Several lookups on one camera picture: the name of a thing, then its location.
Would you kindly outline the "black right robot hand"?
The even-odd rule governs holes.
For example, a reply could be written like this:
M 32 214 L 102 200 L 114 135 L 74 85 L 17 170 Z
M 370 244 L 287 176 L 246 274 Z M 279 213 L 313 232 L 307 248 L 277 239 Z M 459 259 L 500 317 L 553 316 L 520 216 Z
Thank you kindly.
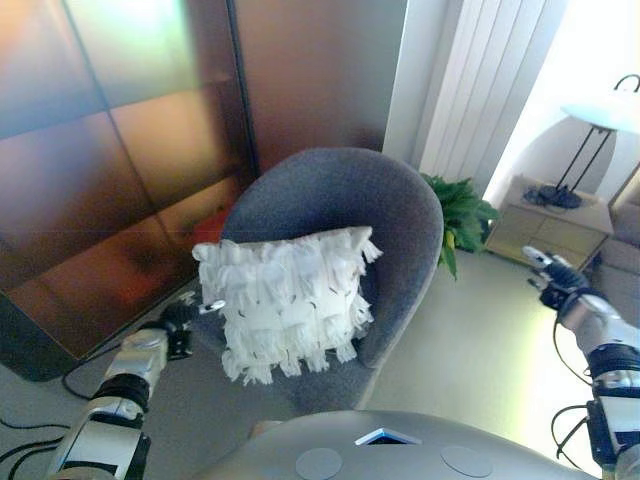
M 540 302 L 559 312 L 577 292 L 589 289 L 586 277 L 566 259 L 526 245 L 522 253 L 531 264 L 532 278 L 527 283 L 539 292 Z

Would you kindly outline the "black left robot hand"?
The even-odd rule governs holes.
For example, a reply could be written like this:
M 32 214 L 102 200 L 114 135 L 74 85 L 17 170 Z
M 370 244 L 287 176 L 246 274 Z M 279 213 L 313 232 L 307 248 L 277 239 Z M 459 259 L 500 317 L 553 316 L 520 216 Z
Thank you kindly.
M 217 314 L 225 306 L 226 301 L 223 299 L 205 302 L 200 293 L 190 290 L 167 305 L 160 314 L 159 321 L 170 331 L 186 331 L 200 320 Z

